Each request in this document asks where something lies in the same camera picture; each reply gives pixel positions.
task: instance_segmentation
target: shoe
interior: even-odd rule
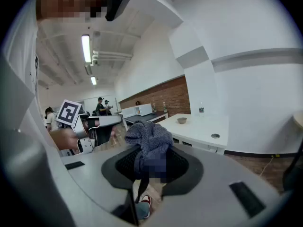
[[[148,196],[148,195],[145,195],[142,198],[141,202],[147,202],[148,203],[148,207],[150,208],[151,204],[152,204],[152,198],[150,196]],[[148,218],[149,216],[150,216],[150,211],[148,211],[148,215],[145,216],[144,218]]]

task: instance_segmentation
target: standing person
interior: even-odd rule
[[[103,98],[98,98],[98,104],[96,107],[96,114],[100,116],[106,116],[107,115],[107,109],[102,104]]]
[[[105,108],[107,109],[107,115],[112,116],[110,109],[113,108],[113,106],[109,106],[108,103],[109,103],[109,101],[105,100]]]
[[[48,107],[45,110],[45,115],[47,117],[46,119],[46,129],[48,132],[50,131],[56,131],[59,129],[58,123],[56,121],[56,115],[54,114],[54,111],[51,107]]]

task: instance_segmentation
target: person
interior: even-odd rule
[[[107,115],[112,116],[110,109],[113,108],[113,106],[109,106],[108,103],[109,103],[109,101],[105,100],[105,108],[107,109]]]
[[[2,53],[15,74],[36,96],[31,109],[27,110],[23,120],[17,127],[31,137],[38,138],[48,145],[53,145],[48,137],[38,132],[33,122],[34,114],[41,112],[38,100],[39,60],[36,57],[36,38],[38,26],[44,19],[61,17],[79,17],[81,12],[100,8],[105,0],[27,0],[17,14],[2,43]],[[50,135],[59,150],[77,149],[77,135],[71,128],[51,131]]]
[[[58,127],[58,122],[56,121],[56,115],[51,107],[48,107],[45,110],[45,115],[46,115],[46,129],[48,132],[50,131],[56,131],[59,129]]]
[[[105,108],[102,104],[102,101],[103,101],[103,98],[99,97],[98,98],[98,104],[97,104],[97,107],[96,107],[96,113],[100,116],[106,116],[107,115],[107,108]]]
[[[152,198],[149,195],[145,195],[139,203],[135,204],[138,220],[143,220],[150,216],[151,204]]]

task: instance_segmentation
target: person's hand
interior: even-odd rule
[[[89,126],[87,121],[83,121],[83,127],[88,135]],[[95,126],[98,126],[99,120],[95,120]],[[63,149],[74,149],[78,150],[78,136],[71,128],[60,129],[57,131],[50,132],[51,137],[53,138],[55,144],[59,150]]]

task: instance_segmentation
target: brown bowl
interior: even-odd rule
[[[179,124],[185,124],[187,118],[178,118],[177,120],[178,120]]]

